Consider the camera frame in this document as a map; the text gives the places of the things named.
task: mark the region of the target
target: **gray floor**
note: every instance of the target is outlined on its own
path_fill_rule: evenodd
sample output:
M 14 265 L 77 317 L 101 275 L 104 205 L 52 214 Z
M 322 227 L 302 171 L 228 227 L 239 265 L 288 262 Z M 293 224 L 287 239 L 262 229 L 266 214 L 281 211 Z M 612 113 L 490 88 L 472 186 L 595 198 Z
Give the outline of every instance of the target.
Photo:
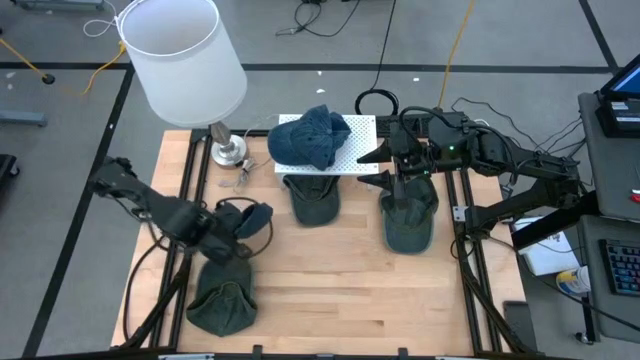
M 293 26 L 298 0 L 258 2 L 218 0 L 236 51 L 243 63 L 377 63 L 391 2 L 363 0 L 344 31 L 330 39 L 308 34 L 276 38 Z M 126 0 L 114 1 L 118 9 Z M 589 3 L 620 65 L 640 52 L 635 23 L 640 3 L 634 0 L 590 0 Z M 401 0 L 387 45 L 385 63 L 446 63 L 462 21 L 464 0 Z M 318 31 L 341 24 L 353 3 L 329 0 Z M 117 51 L 117 34 L 100 38 L 82 33 L 88 19 L 107 13 L 56 8 L 26 12 L 0 2 L 5 39 L 38 62 L 106 62 Z M 0 48 L 0 62 L 15 61 Z M 454 60 L 460 65 L 606 66 L 605 59 L 577 0 L 483 0 L 472 14 Z M 0 211 L 0 358 L 22 354 L 51 273 L 60 253 L 82 187 L 124 71 L 102 73 L 86 97 L 63 89 L 82 89 L 90 71 L 51 70 L 56 85 L 46 87 L 27 70 L 0 69 L 0 108 L 43 111 L 50 125 L 0 127 L 0 152 L 19 157 L 22 174 L 2 199 Z M 368 71 L 251 71 L 249 90 L 228 123 L 236 128 L 259 124 L 270 128 L 269 115 L 300 113 L 326 103 L 353 113 L 355 97 L 368 89 Z M 599 88 L 608 75 L 453 73 L 444 105 L 459 96 L 488 101 L 511 115 L 517 125 L 542 141 L 578 116 L 577 95 Z M 395 92 L 402 106 L 434 106 L 442 73 L 384 72 L 378 87 Z M 318 94 L 318 89 L 325 90 Z M 386 100 L 368 98 L 363 111 L 386 114 Z M 472 118 L 482 118 L 528 146 L 507 122 L 482 106 L 461 103 Z M 126 156 L 135 171 L 151 178 L 162 132 L 170 128 L 149 108 L 137 78 L 109 148 Z M 582 129 L 559 146 L 579 140 Z M 586 151 L 583 178 L 591 178 Z M 530 185 L 522 179 L 516 191 Z M 109 346 L 137 235 L 137 224 L 112 202 L 95 198 L 84 221 L 60 296 L 40 346 L 40 355 L 100 350 Z M 593 347 L 571 335 L 583 329 L 581 309 L 523 276 L 540 350 L 549 355 L 587 359 L 633 358 L 640 345 L 604 339 Z

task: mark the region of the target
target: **table lamp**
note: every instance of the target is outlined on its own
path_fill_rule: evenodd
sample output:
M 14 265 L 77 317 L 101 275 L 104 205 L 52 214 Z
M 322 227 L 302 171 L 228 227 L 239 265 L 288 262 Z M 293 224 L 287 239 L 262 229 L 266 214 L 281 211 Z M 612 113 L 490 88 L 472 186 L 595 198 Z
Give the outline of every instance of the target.
M 186 128 L 209 126 L 212 158 L 235 167 L 247 145 L 221 122 L 242 102 L 247 77 L 211 0 L 136 0 L 118 34 L 153 111 Z

